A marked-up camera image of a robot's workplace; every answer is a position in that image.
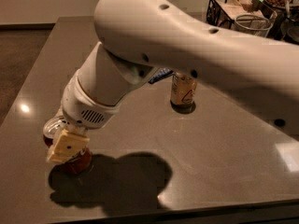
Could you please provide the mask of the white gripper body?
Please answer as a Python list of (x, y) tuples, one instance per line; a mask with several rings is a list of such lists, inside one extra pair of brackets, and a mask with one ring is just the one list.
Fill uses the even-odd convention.
[(76, 72), (65, 86), (61, 109), (65, 119), (72, 125), (94, 130), (105, 127), (120, 107), (95, 102), (82, 89)]

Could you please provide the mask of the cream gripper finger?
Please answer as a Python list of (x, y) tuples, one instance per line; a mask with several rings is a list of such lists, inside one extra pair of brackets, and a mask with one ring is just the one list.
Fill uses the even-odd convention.
[(47, 162), (66, 163), (76, 157), (89, 143), (86, 135), (71, 133), (61, 129), (53, 138), (53, 145), (48, 150)]

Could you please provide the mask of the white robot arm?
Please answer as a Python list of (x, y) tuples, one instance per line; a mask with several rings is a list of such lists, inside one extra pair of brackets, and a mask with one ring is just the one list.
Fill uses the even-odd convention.
[(237, 100), (264, 120), (283, 119), (299, 134), (299, 47), (198, 21), (166, 0), (99, 0), (98, 43), (64, 89), (57, 119), (46, 130), (49, 162), (83, 151), (87, 132), (119, 111), (124, 96), (164, 67)]

